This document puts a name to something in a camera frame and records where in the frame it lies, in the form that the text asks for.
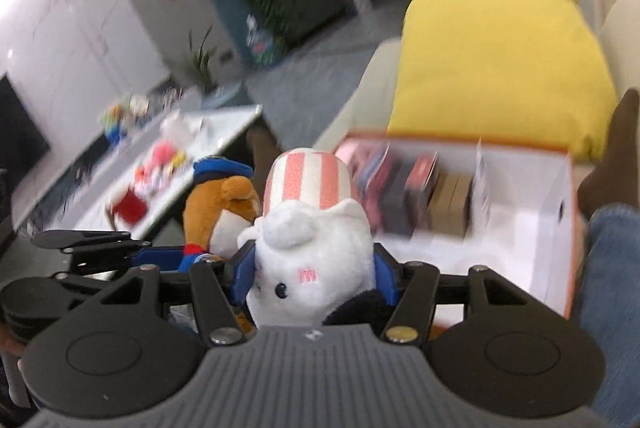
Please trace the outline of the dark red small box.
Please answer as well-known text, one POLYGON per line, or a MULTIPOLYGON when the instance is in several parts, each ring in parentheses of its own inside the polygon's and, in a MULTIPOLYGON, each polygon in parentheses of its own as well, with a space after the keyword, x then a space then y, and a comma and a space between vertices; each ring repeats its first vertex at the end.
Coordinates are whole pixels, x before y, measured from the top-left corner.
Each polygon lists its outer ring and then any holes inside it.
POLYGON ((409 175, 405 183, 405 193, 410 215, 416 229, 430 229, 430 205, 438 179, 438 155, 428 152, 409 163, 409 175))

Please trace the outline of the water bottle jug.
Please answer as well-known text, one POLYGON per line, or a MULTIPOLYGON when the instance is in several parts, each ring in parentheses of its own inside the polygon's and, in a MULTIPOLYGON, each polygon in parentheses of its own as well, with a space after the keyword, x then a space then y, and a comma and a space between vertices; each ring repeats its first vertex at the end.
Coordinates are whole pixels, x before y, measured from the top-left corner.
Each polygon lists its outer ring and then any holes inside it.
POLYGON ((254 62, 263 68, 270 68, 281 62, 285 56, 285 44, 280 37, 263 28, 254 14, 246 17, 246 47, 254 62))

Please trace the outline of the brown kraft box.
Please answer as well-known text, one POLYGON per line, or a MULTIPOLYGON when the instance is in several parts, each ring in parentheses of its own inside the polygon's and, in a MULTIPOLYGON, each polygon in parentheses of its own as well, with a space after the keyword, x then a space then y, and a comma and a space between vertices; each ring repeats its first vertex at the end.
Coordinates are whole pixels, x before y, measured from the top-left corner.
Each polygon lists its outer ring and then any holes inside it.
POLYGON ((426 210, 427 230, 463 239, 471 224, 473 176, 442 173, 426 210))

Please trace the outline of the orange cardboard box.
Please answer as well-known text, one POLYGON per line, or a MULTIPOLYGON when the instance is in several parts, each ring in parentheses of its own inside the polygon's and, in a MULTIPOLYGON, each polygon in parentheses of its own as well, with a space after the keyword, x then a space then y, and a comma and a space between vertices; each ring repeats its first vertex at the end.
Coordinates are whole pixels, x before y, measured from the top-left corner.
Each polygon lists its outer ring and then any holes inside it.
POLYGON ((438 167, 474 174, 475 146, 483 144, 491 212, 483 233, 473 226, 463 239, 418 230, 412 237, 378 233, 376 240, 399 261, 421 260, 445 274, 474 266, 494 270, 564 318, 572 311, 582 257, 573 163, 564 150, 429 136, 351 133, 337 144, 388 142, 399 156, 438 155, 438 167))

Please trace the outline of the black television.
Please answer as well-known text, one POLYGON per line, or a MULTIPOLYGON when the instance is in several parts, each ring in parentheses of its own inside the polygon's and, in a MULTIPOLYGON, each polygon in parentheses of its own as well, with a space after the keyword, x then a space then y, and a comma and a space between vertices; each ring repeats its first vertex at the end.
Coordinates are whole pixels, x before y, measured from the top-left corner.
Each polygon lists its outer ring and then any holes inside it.
POLYGON ((50 144, 6 75, 1 77, 0 83, 0 143, 1 168, 6 171, 8 192, 13 193, 50 151, 50 144))

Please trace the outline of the pink fabric pouch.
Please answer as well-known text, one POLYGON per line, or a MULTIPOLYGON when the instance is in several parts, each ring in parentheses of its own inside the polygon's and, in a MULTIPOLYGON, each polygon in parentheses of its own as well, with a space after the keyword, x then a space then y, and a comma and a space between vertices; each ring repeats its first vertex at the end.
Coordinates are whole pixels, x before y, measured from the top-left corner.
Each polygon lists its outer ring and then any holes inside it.
POLYGON ((361 193, 386 160, 388 150, 390 150, 388 142, 356 142, 354 144, 347 166, 352 174, 352 181, 361 193))

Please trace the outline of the white paper card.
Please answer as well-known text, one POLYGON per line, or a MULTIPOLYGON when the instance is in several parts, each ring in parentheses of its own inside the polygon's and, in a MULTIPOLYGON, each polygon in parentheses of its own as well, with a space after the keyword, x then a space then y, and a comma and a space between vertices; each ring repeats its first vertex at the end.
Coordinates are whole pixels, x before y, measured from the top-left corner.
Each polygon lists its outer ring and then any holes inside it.
POLYGON ((473 231, 483 233, 490 222, 491 199, 484 149, 480 141, 475 146, 471 211, 473 231))

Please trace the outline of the red toy on table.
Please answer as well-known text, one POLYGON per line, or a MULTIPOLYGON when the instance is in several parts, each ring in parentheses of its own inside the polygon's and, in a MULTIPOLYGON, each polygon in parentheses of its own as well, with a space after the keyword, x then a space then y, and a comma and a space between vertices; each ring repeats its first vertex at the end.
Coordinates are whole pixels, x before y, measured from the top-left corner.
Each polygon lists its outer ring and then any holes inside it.
POLYGON ((148 204, 134 192, 133 188, 126 188, 114 197, 108 211, 111 218, 119 218, 126 225, 134 226, 148 212, 148 204))

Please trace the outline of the right leg brown sock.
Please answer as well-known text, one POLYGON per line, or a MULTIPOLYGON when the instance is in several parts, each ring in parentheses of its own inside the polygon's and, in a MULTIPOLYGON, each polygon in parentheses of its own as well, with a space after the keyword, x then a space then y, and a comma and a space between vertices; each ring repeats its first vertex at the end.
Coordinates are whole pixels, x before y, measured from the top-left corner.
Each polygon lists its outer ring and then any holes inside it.
POLYGON ((639 425, 639 92, 625 92, 600 163, 577 191, 589 253, 574 318, 605 356, 592 408, 613 427, 639 425))

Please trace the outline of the white coffee table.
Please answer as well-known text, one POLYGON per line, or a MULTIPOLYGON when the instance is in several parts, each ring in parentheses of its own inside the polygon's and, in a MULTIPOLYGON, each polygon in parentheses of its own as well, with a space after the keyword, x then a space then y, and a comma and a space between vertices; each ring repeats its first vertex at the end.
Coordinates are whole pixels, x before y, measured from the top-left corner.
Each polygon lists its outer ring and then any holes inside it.
POLYGON ((43 225, 25 220, 18 235, 28 239, 49 229, 125 230, 136 239, 152 233, 169 216, 169 208, 189 192, 192 164, 222 154, 262 115, 258 104, 195 110, 183 104, 154 118, 134 138, 107 155, 83 185, 43 225), (106 209, 126 190, 146 204, 145 215, 133 226, 106 209))

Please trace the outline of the white plush striped hat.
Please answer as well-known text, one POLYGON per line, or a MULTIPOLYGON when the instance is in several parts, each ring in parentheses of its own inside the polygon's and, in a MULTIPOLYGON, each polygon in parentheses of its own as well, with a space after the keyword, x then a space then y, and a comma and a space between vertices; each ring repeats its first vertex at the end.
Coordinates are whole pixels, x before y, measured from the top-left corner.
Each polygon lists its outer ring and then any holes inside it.
POLYGON ((375 289, 369 219, 349 169, 329 152, 294 149, 273 162, 262 215, 238 237, 255 243, 248 311, 262 326, 316 326, 375 289))

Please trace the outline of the brown plush blue cap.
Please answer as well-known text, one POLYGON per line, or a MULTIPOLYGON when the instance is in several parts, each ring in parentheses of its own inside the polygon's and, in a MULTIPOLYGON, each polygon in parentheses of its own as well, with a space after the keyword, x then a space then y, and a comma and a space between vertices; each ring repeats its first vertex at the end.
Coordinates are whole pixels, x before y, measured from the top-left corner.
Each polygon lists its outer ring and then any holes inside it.
POLYGON ((249 166, 218 155, 194 163, 194 187, 182 216, 186 245, 180 272, 207 255, 226 260, 236 253, 240 234, 260 214, 253 175, 249 166))

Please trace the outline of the dark grey box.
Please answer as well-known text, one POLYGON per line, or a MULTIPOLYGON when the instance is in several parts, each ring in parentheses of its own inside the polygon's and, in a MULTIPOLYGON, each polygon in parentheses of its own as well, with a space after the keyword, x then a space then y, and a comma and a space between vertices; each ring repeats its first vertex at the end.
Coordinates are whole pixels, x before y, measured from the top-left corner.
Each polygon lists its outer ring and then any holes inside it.
POLYGON ((412 165, 408 161, 394 163, 380 198, 382 230, 384 233, 411 237, 414 220, 406 190, 412 165))

